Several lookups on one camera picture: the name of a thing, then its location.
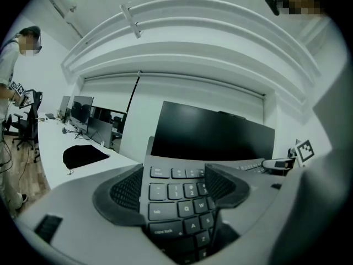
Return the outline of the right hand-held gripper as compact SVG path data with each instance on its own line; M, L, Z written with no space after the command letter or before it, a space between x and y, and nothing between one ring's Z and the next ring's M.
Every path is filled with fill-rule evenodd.
M261 165L266 169L293 169L293 166L304 167L314 151L309 140L296 141L294 147L288 150L288 158L263 160Z

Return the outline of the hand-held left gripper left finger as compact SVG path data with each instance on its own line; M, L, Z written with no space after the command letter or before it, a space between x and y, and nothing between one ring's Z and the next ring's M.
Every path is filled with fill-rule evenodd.
M145 226L140 214L143 165L101 183L93 193L93 205L106 220L117 226Z

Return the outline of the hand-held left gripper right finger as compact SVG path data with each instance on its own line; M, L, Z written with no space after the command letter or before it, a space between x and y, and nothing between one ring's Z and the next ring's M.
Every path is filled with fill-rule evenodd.
M231 209L250 195L250 185L236 176L236 169L220 164L205 164L205 185L216 208Z

